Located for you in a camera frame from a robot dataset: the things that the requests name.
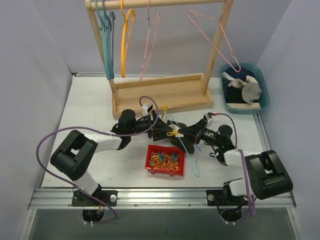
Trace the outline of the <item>dark olive underwear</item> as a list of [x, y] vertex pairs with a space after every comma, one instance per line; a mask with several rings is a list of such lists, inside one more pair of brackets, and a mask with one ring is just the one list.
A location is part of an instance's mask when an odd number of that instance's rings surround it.
[[[172, 127], [174, 130], [177, 128], [186, 128], [187, 125], [181, 122], [175, 122], [169, 123], [169, 126]], [[195, 148], [193, 147], [193, 143], [184, 137], [173, 137], [170, 139], [170, 143], [173, 146], [176, 146], [181, 151], [193, 155], [195, 153]]]

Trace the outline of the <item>yellow clip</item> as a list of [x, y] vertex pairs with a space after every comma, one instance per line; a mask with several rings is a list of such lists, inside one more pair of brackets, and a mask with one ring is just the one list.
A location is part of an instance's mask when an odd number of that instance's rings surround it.
[[166, 113], [168, 111], [169, 105], [166, 104], [165, 106], [162, 107], [162, 112]]
[[179, 132], [177, 130], [169, 131], [169, 132], [166, 133], [166, 135], [168, 137], [173, 137], [173, 136], [176, 136], [178, 134], [179, 134]]

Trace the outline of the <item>grey underwear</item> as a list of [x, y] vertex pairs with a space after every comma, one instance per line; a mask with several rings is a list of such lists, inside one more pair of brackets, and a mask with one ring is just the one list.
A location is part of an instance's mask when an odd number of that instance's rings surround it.
[[255, 100], [258, 100], [262, 93], [258, 81], [250, 75], [247, 75], [245, 77], [245, 80], [235, 78], [234, 80], [229, 82], [228, 86], [236, 89], [241, 89], [242, 99], [250, 105]]

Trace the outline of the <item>pink wire hanger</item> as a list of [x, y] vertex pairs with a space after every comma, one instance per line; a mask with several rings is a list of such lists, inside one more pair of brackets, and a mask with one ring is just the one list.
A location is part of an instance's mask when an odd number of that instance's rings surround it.
[[[228, 20], [228, 15], [227, 15], [227, 12], [231, 9], [232, 7], [232, 1], [231, 0], [224, 0], [223, 1], [223, 7], [221, 9], [221, 12], [220, 12], [220, 16], [219, 18], [213, 18], [213, 17], [209, 17], [207, 15], [203, 15], [203, 14], [200, 14], [200, 13], [196, 13], [195, 11], [193, 10], [189, 10], [187, 15], [188, 15], [188, 18], [190, 19], [190, 21], [195, 25], [195, 27], [200, 31], [200, 33], [212, 44], [212, 47], [213, 49], [215, 50], [216, 53], [218, 53], [224, 60], [227, 64], [229, 64], [230, 67], [234, 68], [234, 70], [236, 72], [239, 72], [241, 70], [241, 65], [238, 61], [238, 59], [234, 56], [233, 54], [233, 49], [232, 49], [232, 46], [229, 42], [229, 39], [226, 35], [226, 32], [225, 32], [225, 25], [226, 23], [223, 23], [223, 20], [224, 18], [226, 17], [226, 20]], [[200, 28], [200, 26], [194, 21], [194, 19], [192, 18], [192, 14], [195, 15], [196, 17], [200, 17], [200, 18], [204, 18], [204, 19], [208, 19], [208, 20], [211, 20], [211, 21], [214, 21], [214, 22], [217, 22], [217, 27], [216, 27], [216, 30], [215, 30], [215, 34], [214, 34], [214, 37], [213, 37], [213, 40], [210, 40], [209, 37], [203, 32], [203, 30]], [[221, 41], [222, 38], [225, 38], [226, 40], [226, 43], [228, 45], [228, 48], [229, 48], [229, 51], [230, 51], [230, 56], [235, 60], [235, 63], [237, 65], [237, 68], [234, 67], [231, 62], [221, 53], [220, 51], [220, 47], [218, 46], [218, 41]]]
[[[153, 49], [154, 49], [154, 45], [157, 39], [157, 34], [159, 29], [160, 17], [161, 17], [161, 13], [158, 12], [155, 18], [152, 19], [150, 14], [150, 6], [151, 6], [151, 1], [148, 0], [147, 1], [148, 31], [147, 31], [147, 38], [146, 38], [145, 49], [144, 49], [143, 64], [142, 64], [140, 78], [139, 78], [140, 82], [142, 82], [144, 79], [144, 76], [146, 74], [146, 71], [153, 53]], [[151, 31], [153, 26], [155, 26], [155, 29], [154, 29], [153, 38], [151, 38]]]

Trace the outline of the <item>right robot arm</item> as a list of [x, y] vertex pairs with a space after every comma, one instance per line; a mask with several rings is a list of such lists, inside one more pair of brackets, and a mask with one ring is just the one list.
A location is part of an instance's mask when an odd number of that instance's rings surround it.
[[293, 182], [280, 157], [274, 150], [263, 152], [244, 151], [236, 147], [231, 136], [234, 133], [229, 125], [220, 125], [217, 131], [207, 128], [207, 121], [182, 127], [178, 130], [192, 143], [204, 141], [214, 147], [217, 160], [225, 166], [243, 170], [243, 177], [228, 182], [222, 191], [222, 200], [232, 205], [240, 196], [253, 196], [264, 200], [293, 190]]

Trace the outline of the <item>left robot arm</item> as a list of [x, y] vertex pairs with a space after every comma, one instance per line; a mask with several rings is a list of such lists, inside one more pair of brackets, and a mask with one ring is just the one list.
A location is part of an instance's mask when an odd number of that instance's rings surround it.
[[65, 174], [76, 186], [84, 191], [83, 200], [90, 206], [95, 206], [101, 201], [101, 186], [88, 172], [90, 162], [96, 152], [109, 150], [122, 150], [131, 141], [127, 134], [147, 132], [149, 138], [159, 141], [168, 138], [167, 133], [175, 130], [175, 125], [164, 122], [155, 110], [151, 115], [136, 119], [136, 114], [131, 109], [122, 111], [118, 123], [111, 129], [111, 133], [123, 135], [122, 137], [110, 134], [85, 135], [78, 130], [72, 130], [62, 141], [50, 158], [50, 163], [57, 170]]

